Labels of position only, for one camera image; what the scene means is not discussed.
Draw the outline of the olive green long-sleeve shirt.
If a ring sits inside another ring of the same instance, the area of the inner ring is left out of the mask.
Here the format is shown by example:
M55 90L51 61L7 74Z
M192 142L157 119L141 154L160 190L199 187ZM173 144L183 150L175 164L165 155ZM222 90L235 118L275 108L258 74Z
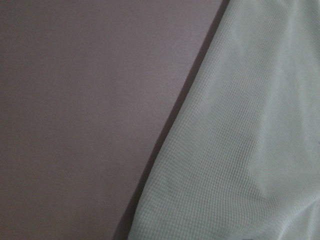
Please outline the olive green long-sleeve shirt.
M232 0L130 240L320 237L320 3Z

